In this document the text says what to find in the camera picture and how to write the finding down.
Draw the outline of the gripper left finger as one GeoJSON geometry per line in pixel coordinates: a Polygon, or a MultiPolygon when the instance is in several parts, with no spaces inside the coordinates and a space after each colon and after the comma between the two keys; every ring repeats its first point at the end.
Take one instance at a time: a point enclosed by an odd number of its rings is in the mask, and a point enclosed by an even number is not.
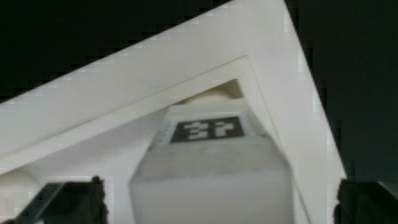
{"type": "Polygon", "coordinates": [[[14,224],[109,224],[103,179],[52,182],[34,196],[14,224]]]}

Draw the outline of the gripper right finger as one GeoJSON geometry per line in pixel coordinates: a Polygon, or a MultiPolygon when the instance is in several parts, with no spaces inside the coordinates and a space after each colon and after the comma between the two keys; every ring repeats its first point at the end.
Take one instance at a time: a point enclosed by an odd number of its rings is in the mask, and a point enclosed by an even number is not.
{"type": "Polygon", "coordinates": [[[341,180],[334,224],[398,224],[398,183],[341,180]]]}

